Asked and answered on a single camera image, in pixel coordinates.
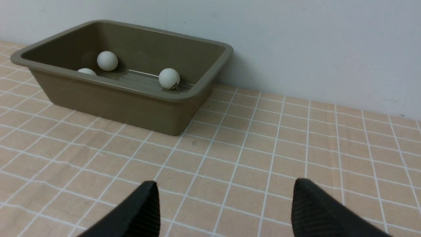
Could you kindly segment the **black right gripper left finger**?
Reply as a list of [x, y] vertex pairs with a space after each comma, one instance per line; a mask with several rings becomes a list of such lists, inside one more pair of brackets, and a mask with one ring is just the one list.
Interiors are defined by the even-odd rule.
[[80, 237], [158, 237], [161, 229], [157, 183], [144, 181]]

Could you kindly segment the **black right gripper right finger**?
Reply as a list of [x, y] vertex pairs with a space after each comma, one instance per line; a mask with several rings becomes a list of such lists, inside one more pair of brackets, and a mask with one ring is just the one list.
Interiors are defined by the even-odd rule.
[[295, 237], [390, 236], [306, 178], [294, 183], [291, 224]]

